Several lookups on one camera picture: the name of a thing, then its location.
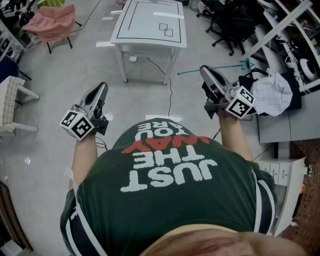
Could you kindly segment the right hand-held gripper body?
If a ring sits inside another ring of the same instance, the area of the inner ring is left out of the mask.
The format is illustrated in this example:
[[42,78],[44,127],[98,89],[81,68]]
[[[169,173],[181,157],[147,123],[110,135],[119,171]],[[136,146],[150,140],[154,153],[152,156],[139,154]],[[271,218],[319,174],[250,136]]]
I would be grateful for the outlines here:
[[218,112],[228,112],[238,119],[257,113],[251,93],[252,83],[246,84],[243,76],[231,83],[211,66],[203,65],[199,71],[203,78],[202,89],[207,97],[204,109],[211,119]]

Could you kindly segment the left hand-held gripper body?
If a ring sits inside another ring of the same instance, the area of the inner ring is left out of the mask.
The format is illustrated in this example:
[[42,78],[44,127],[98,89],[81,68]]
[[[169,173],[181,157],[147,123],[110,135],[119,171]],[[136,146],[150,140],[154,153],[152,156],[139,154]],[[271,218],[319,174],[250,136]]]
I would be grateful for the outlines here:
[[89,89],[80,103],[72,105],[59,125],[72,137],[82,141],[92,132],[106,133],[109,121],[103,114],[108,84],[101,82]]

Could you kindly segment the person's left forearm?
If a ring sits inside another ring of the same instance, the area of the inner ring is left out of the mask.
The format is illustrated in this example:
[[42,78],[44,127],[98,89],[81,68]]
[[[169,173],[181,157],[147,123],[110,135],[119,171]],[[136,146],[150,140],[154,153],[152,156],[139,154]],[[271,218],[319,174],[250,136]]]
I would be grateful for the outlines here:
[[84,181],[97,159],[98,151],[94,133],[90,133],[81,141],[76,142],[71,170],[73,180],[77,185]]

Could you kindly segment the person's right forearm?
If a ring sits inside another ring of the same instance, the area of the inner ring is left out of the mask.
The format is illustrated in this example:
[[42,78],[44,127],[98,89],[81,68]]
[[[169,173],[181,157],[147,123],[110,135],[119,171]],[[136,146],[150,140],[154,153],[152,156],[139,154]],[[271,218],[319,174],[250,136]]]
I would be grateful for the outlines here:
[[226,111],[218,111],[222,145],[230,151],[253,161],[253,155],[247,143],[240,120]]

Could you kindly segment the white checked cloth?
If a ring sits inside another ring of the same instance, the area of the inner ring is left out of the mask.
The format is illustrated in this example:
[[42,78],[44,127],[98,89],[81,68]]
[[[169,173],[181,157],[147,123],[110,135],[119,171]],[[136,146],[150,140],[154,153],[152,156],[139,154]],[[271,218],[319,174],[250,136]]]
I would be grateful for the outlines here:
[[258,79],[252,84],[251,93],[254,97],[253,107],[258,115],[267,114],[279,116],[289,106],[292,100],[292,90],[289,83],[270,68],[266,70],[267,77]]

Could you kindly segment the black office chair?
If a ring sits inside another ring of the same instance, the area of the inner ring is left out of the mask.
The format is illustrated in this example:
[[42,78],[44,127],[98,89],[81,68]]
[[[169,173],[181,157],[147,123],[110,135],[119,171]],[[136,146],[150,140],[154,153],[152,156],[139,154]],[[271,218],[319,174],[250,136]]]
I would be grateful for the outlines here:
[[219,39],[211,45],[215,47],[220,42],[226,42],[229,55],[234,55],[235,47],[239,46],[244,54],[243,42],[246,41],[256,30],[256,20],[250,16],[253,8],[246,0],[202,0],[206,8],[196,14],[196,17],[210,18],[211,23],[206,33],[213,32]]

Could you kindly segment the beige checked covered table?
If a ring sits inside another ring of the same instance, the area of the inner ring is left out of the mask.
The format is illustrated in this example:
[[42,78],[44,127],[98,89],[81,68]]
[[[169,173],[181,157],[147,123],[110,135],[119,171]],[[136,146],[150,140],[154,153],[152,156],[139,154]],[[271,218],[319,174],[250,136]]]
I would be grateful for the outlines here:
[[28,132],[37,132],[35,126],[14,122],[14,110],[17,92],[20,91],[32,100],[39,100],[40,96],[24,87],[25,80],[19,77],[8,76],[0,83],[0,137],[14,134],[16,129]]

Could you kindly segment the black bag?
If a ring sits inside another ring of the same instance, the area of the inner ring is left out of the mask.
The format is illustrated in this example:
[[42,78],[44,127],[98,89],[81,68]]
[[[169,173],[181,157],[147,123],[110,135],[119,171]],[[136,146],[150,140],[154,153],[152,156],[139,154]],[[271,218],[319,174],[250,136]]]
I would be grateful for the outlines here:
[[[247,73],[246,75],[239,76],[238,78],[244,77],[246,84],[252,83],[252,85],[253,85],[253,83],[255,81],[262,79],[262,78],[265,78],[267,76],[268,76],[268,74],[266,71],[263,71],[259,68],[254,68],[251,70],[251,72]],[[294,74],[292,72],[288,71],[288,72],[281,74],[281,76],[289,83],[289,86],[290,86],[291,91],[293,93],[291,103],[285,111],[299,110],[302,107],[302,96],[300,93],[299,84],[298,84]],[[269,116],[269,115],[266,113],[263,113],[260,116]]]

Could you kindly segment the grey table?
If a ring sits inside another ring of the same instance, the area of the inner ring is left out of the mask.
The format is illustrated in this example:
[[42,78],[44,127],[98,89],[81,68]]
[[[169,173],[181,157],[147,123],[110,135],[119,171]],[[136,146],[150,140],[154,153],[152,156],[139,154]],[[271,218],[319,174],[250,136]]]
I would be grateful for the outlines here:
[[260,143],[320,139],[320,90],[301,97],[301,108],[257,117]]

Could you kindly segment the blue chair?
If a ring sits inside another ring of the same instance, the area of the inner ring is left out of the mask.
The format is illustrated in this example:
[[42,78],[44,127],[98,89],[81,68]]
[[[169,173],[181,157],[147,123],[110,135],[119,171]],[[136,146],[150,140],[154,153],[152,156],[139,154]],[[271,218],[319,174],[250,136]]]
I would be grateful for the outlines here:
[[17,77],[23,75],[28,80],[32,80],[28,75],[20,70],[19,65],[8,55],[5,55],[0,61],[0,83],[3,82],[7,77]]

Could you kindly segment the white table with black lines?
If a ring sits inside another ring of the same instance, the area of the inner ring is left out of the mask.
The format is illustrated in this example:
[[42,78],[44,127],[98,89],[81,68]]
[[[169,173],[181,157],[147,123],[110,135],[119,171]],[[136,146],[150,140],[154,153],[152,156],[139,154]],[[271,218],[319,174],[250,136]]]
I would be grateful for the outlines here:
[[112,32],[122,80],[127,82],[124,57],[169,59],[163,85],[169,81],[181,49],[187,47],[183,4],[174,0],[127,0]]

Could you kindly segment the pink folding chair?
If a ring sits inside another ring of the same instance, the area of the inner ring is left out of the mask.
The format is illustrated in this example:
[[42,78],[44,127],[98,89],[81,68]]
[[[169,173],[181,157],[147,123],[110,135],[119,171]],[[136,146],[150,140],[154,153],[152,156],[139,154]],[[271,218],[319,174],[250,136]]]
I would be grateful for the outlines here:
[[50,42],[67,39],[69,46],[73,45],[69,38],[74,25],[82,26],[76,21],[76,10],[73,4],[68,6],[41,6],[24,27],[25,31],[36,34],[41,43],[45,43],[50,53]]

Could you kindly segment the white round device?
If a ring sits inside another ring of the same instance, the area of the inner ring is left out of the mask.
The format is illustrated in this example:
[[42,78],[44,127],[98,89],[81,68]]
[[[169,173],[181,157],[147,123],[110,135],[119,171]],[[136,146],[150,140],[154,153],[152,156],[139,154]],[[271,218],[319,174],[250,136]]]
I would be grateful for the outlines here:
[[309,59],[309,51],[302,44],[302,42],[296,38],[286,41],[285,46],[288,47],[287,57],[285,63],[290,69],[297,69],[300,74],[300,78],[305,82],[313,82],[318,78],[315,65]]

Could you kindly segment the yellow-green stool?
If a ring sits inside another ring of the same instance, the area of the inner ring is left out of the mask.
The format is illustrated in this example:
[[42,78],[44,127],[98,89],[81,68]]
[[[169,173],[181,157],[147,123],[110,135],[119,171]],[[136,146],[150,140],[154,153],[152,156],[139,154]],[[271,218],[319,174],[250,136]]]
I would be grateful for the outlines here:
[[61,7],[66,0],[40,0],[37,3],[37,7],[40,8],[42,6],[46,7]]

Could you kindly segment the white drawer cabinet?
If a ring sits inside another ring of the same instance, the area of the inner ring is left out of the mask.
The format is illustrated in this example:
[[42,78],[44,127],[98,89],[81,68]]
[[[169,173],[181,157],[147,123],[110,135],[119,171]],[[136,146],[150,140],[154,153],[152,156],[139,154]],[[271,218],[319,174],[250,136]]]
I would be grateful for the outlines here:
[[278,236],[292,224],[307,173],[305,158],[262,160],[258,165],[272,176],[274,193],[269,192],[261,180],[257,181],[254,231]]

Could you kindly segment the person's green printed t-shirt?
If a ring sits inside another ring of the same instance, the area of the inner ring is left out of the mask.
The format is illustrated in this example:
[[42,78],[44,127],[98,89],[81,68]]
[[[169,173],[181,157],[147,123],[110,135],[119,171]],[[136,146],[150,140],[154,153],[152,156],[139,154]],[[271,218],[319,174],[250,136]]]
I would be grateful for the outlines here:
[[252,232],[256,190],[275,195],[273,177],[217,141],[166,118],[130,127],[67,193],[60,231],[80,232],[80,206],[107,256],[139,256],[164,234],[217,225]]

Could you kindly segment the dark wooden board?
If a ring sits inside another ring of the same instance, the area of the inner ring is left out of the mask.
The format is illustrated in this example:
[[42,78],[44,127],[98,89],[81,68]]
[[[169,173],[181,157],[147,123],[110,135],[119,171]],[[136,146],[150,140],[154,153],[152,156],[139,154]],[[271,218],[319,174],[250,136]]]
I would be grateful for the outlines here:
[[22,249],[28,249],[31,252],[34,251],[20,225],[9,188],[2,181],[0,181],[0,219],[3,221],[6,231],[13,241]]

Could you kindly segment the white shelf frame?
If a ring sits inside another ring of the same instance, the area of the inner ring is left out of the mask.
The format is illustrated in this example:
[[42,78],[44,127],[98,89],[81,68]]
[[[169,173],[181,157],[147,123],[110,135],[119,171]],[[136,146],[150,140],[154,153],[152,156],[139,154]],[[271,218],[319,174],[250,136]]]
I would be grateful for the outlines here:
[[[274,72],[291,71],[302,93],[320,90],[320,10],[313,8],[318,0],[257,0],[263,7],[262,21],[254,35],[243,44],[242,59],[249,58],[257,68]],[[298,39],[309,52],[318,78],[312,82],[301,79],[297,68],[288,68],[285,42]]]

